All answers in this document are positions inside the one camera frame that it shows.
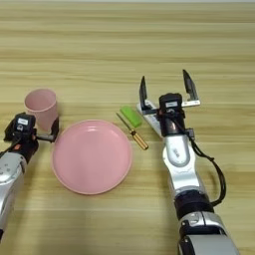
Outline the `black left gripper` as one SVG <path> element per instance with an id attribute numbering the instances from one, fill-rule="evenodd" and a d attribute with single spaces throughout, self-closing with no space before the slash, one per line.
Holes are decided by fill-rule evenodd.
<path id="1" fill-rule="evenodd" d="M 24 125 L 7 126 L 5 129 L 5 141 L 10 141 L 13 146 L 18 143 L 25 143 L 32 140 L 43 140 L 54 142 L 59 133 L 59 118 L 56 118 L 52 124 L 51 134 L 38 134 L 33 127 Z"/>

